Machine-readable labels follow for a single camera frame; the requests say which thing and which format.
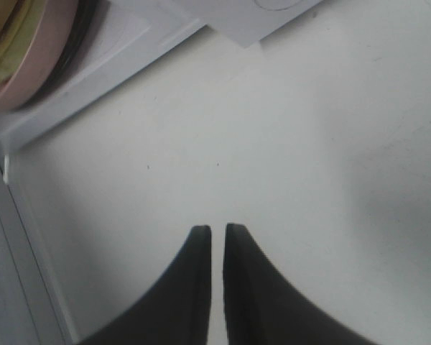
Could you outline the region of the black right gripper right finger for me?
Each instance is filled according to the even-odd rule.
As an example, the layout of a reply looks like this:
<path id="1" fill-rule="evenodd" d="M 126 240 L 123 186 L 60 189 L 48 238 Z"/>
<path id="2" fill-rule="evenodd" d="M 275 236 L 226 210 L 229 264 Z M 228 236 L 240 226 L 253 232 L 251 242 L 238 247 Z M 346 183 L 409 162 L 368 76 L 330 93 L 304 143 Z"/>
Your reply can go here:
<path id="1" fill-rule="evenodd" d="M 230 344 L 370 344 L 295 289 L 241 224 L 226 227 L 223 301 Z"/>

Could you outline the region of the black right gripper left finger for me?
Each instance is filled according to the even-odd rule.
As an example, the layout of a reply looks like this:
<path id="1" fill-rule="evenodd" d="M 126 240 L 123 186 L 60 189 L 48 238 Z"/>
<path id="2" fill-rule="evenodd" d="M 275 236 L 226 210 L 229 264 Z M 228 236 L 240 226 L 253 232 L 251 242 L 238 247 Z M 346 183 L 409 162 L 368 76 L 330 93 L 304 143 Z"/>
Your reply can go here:
<path id="1" fill-rule="evenodd" d="M 156 283 L 82 344 L 206 344 L 211 306 L 211 230 L 191 228 Z"/>

